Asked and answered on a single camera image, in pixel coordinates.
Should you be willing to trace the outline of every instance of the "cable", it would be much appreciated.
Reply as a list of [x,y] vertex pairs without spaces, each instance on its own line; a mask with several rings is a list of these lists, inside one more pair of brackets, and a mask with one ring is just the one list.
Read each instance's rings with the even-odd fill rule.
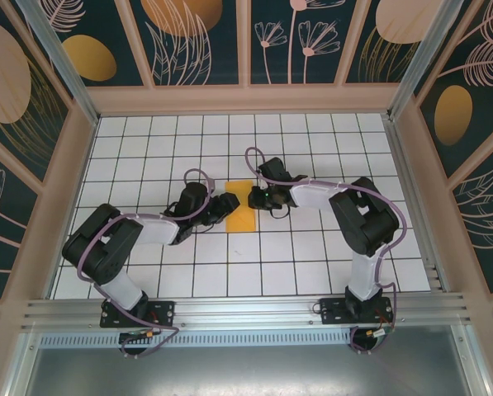
[[92,283],[94,288],[101,295],[103,295],[108,301],[110,301],[112,303],[112,305],[118,311],[120,311],[122,314],[124,314],[127,318],[129,318],[130,320],[132,320],[136,323],[142,324],[146,328],[157,328],[160,330],[172,330],[173,331],[173,333],[168,335],[163,341],[161,341],[160,344],[158,344],[157,346],[153,346],[152,348],[146,349],[145,351],[143,351],[139,355],[129,355],[126,353],[125,345],[127,344],[127,342],[130,341],[130,339],[125,340],[125,342],[123,342],[123,344],[121,345],[121,350],[125,353],[125,357],[131,357],[132,359],[138,359],[138,357],[144,357],[144,356],[150,355],[151,353],[157,351],[163,344],[168,342],[171,338],[176,336],[178,334],[178,332],[180,331],[180,329],[173,327],[173,326],[162,326],[162,325],[158,325],[156,323],[146,322],[146,321],[141,320],[141,319],[137,318],[136,316],[130,314],[125,309],[123,309],[116,301],[114,301],[110,295],[105,293],[101,289],[101,287],[99,285],[97,285],[92,279],[88,278],[87,276],[85,276],[83,274],[83,265],[87,259],[88,254],[93,249],[93,247],[95,246],[97,241],[99,241],[102,238],[102,236],[108,231],[108,229],[110,227],[112,227],[114,224],[116,224],[120,220],[123,220],[123,219],[167,219],[167,220],[172,220],[172,221],[179,221],[179,220],[189,220],[189,219],[192,219],[193,217],[199,215],[208,206],[208,204],[210,202],[211,193],[215,190],[215,180],[213,180],[209,176],[207,176],[207,174],[204,171],[202,171],[201,169],[193,168],[193,169],[187,170],[183,175],[183,180],[186,184],[187,184],[187,175],[191,172],[200,173],[206,179],[206,182],[207,182],[207,196],[206,196],[206,199],[204,200],[204,203],[202,204],[202,206],[200,208],[195,210],[193,213],[191,213],[187,216],[182,216],[182,217],[168,217],[168,216],[164,216],[162,214],[137,214],[137,213],[120,214],[119,216],[115,217],[114,219],[109,221],[107,224],[105,224],[103,226],[103,228],[101,228],[99,230],[99,232],[92,238],[92,241],[90,241],[88,246],[84,249],[83,254],[79,258],[78,267],[77,267],[78,278],[81,281],[86,281],[86,282]]
[[209,228],[205,229],[204,231],[195,231],[194,233],[207,233],[207,232],[211,231],[213,229],[213,227],[215,227],[214,224],[210,225]]
[[290,216],[290,206],[287,205],[287,212],[285,213],[284,216],[281,217],[276,217],[273,215],[273,209],[270,209],[270,215],[272,216],[273,219],[275,220],[280,220],[280,219],[285,219],[286,217]]
[[[391,327],[392,328],[395,327],[395,321],[396,321],[396,285],[395,285],[395,282],[392,282],[392,283],[387,284],[387,285],[382,285],[380,283],[380,269],[382,267],[382,263],[383,263],[384,256],[386,255],[386,253],[388,253],[390,250],[392,250],[392,248],[394,248],[400,242],[402,242],[402,240],[404,239],[404,237],[407,234],[407,221],[405,219],[404,214],[399,209],[399,207],[396,206],[391,200],[389,200],[388,198],[386,198],[382,194],[377,193],[376,191],[369,190],[368,188],[365,188],[365,187],[353,186],[352,184],[345,184],[345,183],[341,183],[341,182],[340,183],[331,183],[331,182],[328,182],[328,181],[320,181],[320,180],[314,180],[314,179],[304,179],[304,180],[300,180],[300,181],[276,181],[276,180],[268,179],[267,177],[264,177],[259,172],[257,172],[255,170],[255,168],[252,166],[252,164],[250,163],[250,161],[249,161],[249,152],[252,151],[252,150],[255,151],[257,154],[259,154],[261,156],[261,159],[263,160],[263,163],[266,162],[266,158],[264,157],[263,152],[261,150],[259,150],[257,147],[253,147],[252,146],[252,147],[248,147],[246,149],[246,151],[244,152],[244,159],[246,160],[246,165],[248,166],[248,169],[255,176],[257,176],[257,178],[265,181],[266,183],[276,184],[276,185],[279,185],[279,186],[303,186],[303,185],[310,184],[312,186],[328,186],[328,187],[337,187],[339,189],[349,189],[349,190],[360,191],[360,192],[364,192],[366,194],[369,194],[370,196],[374,196],[374,197],[378,198],[379,200],[384,201],[386,204],[388,204],[396,212],[396,214],[398,215],[398,217],[399,217],[399,219],[401,220],[401,223],[402,223],[401,235],[394,242],[386,245],[386,247],[384,247],[382,249],[382,251],[378,255],[377,266],[375,268],[375,283],[377,284],[377,286],[380,287],[380,288],[382,288],[382,289],[389,289],[390,287],[393,288],[393,319],[391,320]],[[351,330],[350,346],[355,351],[363,351],[363,349],[360,346],[354,344],[354,342],[353,342],[354,333],[357,330],[358,330],[358,326],[354,327]],[[378,347],[381,347],[383,345],[384,341],[382,341],[382,343],[380,345],[376,346],[374,348],[374,350],[378,349]]]

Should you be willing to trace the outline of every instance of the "robotic arm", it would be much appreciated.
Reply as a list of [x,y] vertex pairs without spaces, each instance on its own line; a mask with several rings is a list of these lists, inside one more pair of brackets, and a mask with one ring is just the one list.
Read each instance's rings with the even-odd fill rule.
[[[148,219],[135,215],[133,219],[118,221],[85,257],[84,274],[132,316],[152,321],[147,294],[122,270],[123,265],[137,243],[179,244],[192,234],[196,226],[218,224],[239,207],[235,194],[224,193],[212,196],[203,211],[186,219],[204,205],[207,195],[206,186],[189,182],[178,202],[171,204],[164,211],[164,216]],[[78,267],[92,239],[120,214],[109,204],[99,206],[66,242],[63,257]]]
[[[279,158],[263,163],[258,171],[269,183],[265,189],[253,187],[249,194],[251,208],[272,212],[287,205],[289,210],[309,207],[333,211],[345,242],[353,250],[351,278],[344,299],[320,300],[323,323],[377,323],[382,317],[376,316],[376,312],[384,313],[386,320],[389,318],[391,321],[391,302],[382,297],[377,271],[380,269],[381,253],[383,255],[388,249],[387,244],[399,228],[399,221],[391,207],[378,198],[380,195],[372,181],[361,177],[353,183],[353,188],[340,188],[339,185],[321,181],[300,182],[307,176],[292,177]],[[157,318],[159,314],[154,309],[159,305],[150,304],[145,292],[132,282],[122,268],[135,244],[179,244],[192,234],[194,227],[218,224],[239,207],[234,194],[211,196],[212,192],[211,187],[208,191],[201,183],[187,183],[178,202],[170,205],[163,215],[124,216],[115,207],[104,204],[69,238],[63,248],[63,257],[78,269],[82,265],[81,269],[90,278],[89,281],[93,281],[99,291],[114,303],[108,315],[110,302],[103,303],[102,327],[141,328],[143,323],[172,325],[173,314],[167,312],[165,317]],[[118,309],[125,310],[127,313],[124,315],[130,319],[123,320]],[[103,319],[110,313],[117,315],[118,319],[105,325]],[[361,350],[370,350],[375,344],[376,340],[369,342],[365,338],[358,346]]]
[[[272,158],[258,167],[261,175],[275,182],[298,182],[306,176],[292,177],[279,158]],[[378,193],[366,177],[353,183]],[[399,221],[383,200],[365,192],[341,189],[329,183],[276,185],[254,187],[249,194],[249,206],[258,210],[307,207],[334,212],[345,242],[353,250],[351,278],[345,290],[345,309],[357,323],[374,316],[382,298],[382,288],[376,282],[379,256],[393,239]]]

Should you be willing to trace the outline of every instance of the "aluminum frame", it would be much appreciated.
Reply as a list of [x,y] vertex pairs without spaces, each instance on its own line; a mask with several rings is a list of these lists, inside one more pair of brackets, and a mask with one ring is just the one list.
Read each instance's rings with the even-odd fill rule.
[[[322,328],[325,325],[321,324],[320,316],[312,308],[324,297],[176,299],[173,325],[182,331]],[[397,304],[398,326],[470,323],[460,293],[399,293]],[[22,319],[22,329],[24,332],[111,331],[99,328],[100,313],[99,299],[32,300]],[[337,328],[352,326],[332,325]]]
[[382,121],[386,129],[391,153],[393,154],[398,177],[405,195],[405,203],[408,205],[412,220],[414,220],[413,229],[417,237],[417,242],[422,250],[424,265],[427,268],[435,268],[438,274],[440,288],[450,291],[434,237],[430,232],[431,228],[429,227],[428,216],[424,212],[424,205],[419,189],[414,183],[413,169],[404,155],[405,150],[401,136],[398,133],[395,122],[388,115],[382,115]]
[[42,44],[42,48],[50,56],[76,102],[81,106],[85,116],[91,124],[96,124],[98,113],[92,98],[88,95],[87,88],[64,50],[59,37],[51,28],[48,19],[46,19],[46,15],[40,7],[40,2],[17,0],[17,6],[21,9],[31,29],[35,32],[36,38]]
[[391,102],[389,114],[393,120],[397,119],[410,100],[411,96],[424,72],[431,64],[438,49],[444,42],[446,34],[455,18],[461,11],[463,0],[443,0],[437,14],[428,28],[426,36],[415,52],[408,69]]

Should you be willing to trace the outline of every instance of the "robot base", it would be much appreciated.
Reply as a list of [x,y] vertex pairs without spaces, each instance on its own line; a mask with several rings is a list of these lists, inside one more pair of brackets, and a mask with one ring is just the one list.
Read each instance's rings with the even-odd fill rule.
[[[173,326],[174,302],[173,301],[150,301],[147,303],[146,314],[142,318],[146,322],[156,323],[161,326]],[[118,311],[114,305],[106,300],[102,304],[100,328],[144,328],[139,323],[133,322],[123,313]]]
[[379,324],[380,315],[391,322],[391,301],[382,297],[382,291],[371,299],[360,301],[346,290],[345,297],[320,299],[320,314],[323,324]]

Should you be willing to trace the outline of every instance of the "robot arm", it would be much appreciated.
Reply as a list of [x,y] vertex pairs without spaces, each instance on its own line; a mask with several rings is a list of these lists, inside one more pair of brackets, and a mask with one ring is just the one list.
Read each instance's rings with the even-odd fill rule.
[[[292,178],[279,158],[270,159],[258,169],[267,179],[278,182],[296,182],[306,178],[303,175]],[[379,192],[366,177],[353,184]],[[346,300],[348,308],[358,318],[366,308],[363,303],[382,293],[375,281],[375,273],[380,252],[399,228],[395,213],[374,196],[328,184],[268,185],[264,190],[254,187],[249,195],[249,206],[255,209],[281,209],[282,205],[334,212],[345,242],[353,250]]]
[[[148,313],[148,297],[122,270],[130,250],[138,243],[179,244],[192,234],[196,226],[218,224],[239,207],[235,194],[224,193],[213,196],[206,209],[195,217],[179,221],[173,219],[185,218],[201,208],[207,194],[206,186],[190,182],[178,202],[164,211],[163,217],[148,219],[135,215],[114,224],[87,255],[84,274],[123,309],[137,318],[144,318]],[[92,238],[120,214],[114,206],[100,205],[64,245],[63,257],[77,267]]]

